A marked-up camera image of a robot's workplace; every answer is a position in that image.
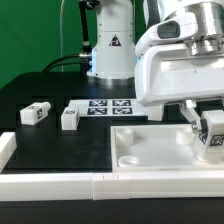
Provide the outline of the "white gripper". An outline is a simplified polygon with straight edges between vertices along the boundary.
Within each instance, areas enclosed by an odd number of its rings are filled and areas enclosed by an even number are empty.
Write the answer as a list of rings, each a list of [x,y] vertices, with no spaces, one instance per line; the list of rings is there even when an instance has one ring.
[[[224,54],[191,56],[185,44],[154,46],[136,64],[135,90],[143,106],[182,101],[182,115],[199,133],[194,100],[224,96]]]

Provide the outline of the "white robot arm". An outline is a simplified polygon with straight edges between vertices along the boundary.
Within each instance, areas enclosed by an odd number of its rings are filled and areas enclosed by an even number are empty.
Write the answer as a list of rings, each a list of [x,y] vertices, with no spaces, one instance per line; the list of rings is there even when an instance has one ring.
[[[99,1],[87,77],[106,85],[134,81],[151,119],[178,104],[192,128],[206,133],[208,120],[194,104],[224,96],[224,0],[143,0],[146,31],[137,42],[130,0]]]

